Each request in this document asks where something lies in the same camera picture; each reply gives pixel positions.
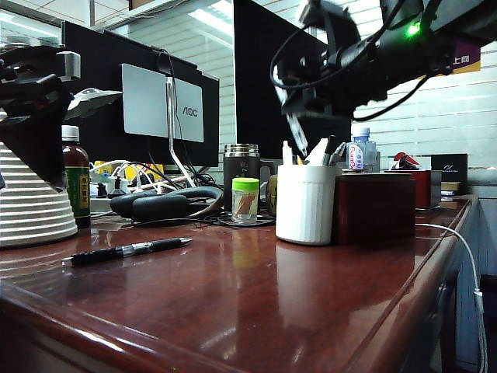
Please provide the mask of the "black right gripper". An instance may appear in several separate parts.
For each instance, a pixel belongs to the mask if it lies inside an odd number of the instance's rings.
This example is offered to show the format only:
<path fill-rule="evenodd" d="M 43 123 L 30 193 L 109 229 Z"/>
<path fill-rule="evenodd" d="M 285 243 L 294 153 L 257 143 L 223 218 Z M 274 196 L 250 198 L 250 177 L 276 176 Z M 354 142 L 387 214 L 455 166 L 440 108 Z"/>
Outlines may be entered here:
<path fill-rule="evenodd" d="M 294 117 L 347 117 L 353 108 L 346 96 L 352 46 L 282 47 L 277 51 L 277 95 L 281 113 Z"/>

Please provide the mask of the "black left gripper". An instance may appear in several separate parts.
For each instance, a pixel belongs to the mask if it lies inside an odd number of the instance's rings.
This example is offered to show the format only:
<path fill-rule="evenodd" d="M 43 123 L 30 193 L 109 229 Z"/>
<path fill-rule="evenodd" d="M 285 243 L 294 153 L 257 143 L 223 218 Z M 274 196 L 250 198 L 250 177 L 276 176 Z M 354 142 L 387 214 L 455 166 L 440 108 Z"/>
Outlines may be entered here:
<path fill-rule="evenodd" d="M 72 93 L 73 53 L 47 45 L 1 49 L 1 142 L 57 192 L 67 186 L 61 125 Z"/>

